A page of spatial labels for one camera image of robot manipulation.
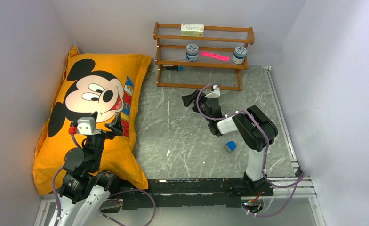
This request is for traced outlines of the orange Mickey Mouse pillowcase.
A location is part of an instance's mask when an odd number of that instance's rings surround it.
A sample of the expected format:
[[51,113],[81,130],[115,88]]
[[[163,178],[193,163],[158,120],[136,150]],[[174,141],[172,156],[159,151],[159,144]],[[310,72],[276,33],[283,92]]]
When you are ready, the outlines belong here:
[[108,170],[138,189],[148,188],[132,151],[141,86],[151,61],[143,54],[81,54],[76,47],[69,51],[51,115],[35,149],[32,175],[40,195],[62,185],[64,172],[58,169],[65,154],[75,147],[68,133],[71,122],[94,112],[98,129],[105,130],[116,115],[121,116],[123,127],[122,136],[106,140],[100,170]]

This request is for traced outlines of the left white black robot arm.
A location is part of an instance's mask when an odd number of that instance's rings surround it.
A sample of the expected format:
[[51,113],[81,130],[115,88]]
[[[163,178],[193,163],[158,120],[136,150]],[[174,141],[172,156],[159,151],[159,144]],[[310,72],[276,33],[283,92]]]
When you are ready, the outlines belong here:
[[81,117],[72,122],[68,129],[76,147],[64,157],[66,174],[62,185],[52,190],[56,199],[56,210],[50,220],[51,226],[83,226],[91,215],[108,199],[120,191],[119,177],[107,170],[100,170],[102,153],[106,140],[123,136],[121,114],[115,115],[112,122],[105,124],[108,130],[97,129],[97,113]]

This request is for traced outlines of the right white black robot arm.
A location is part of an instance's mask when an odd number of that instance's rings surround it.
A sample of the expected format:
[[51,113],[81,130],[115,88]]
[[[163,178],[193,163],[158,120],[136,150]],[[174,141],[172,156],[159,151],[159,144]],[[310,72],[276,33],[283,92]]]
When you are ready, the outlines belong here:
[[249,149],[248,164],[244,174],[244,191],[256,195],[264,183],[267,149],[278,135],[275,124],[256,106],[234,115],[223,115],[218,98],[221,91],[214,85],[207,94],[196,90],[181,96],[185,107],[194,104],[192,110],[200,113],[208,122],[210,132],[215,136],[239,132]]

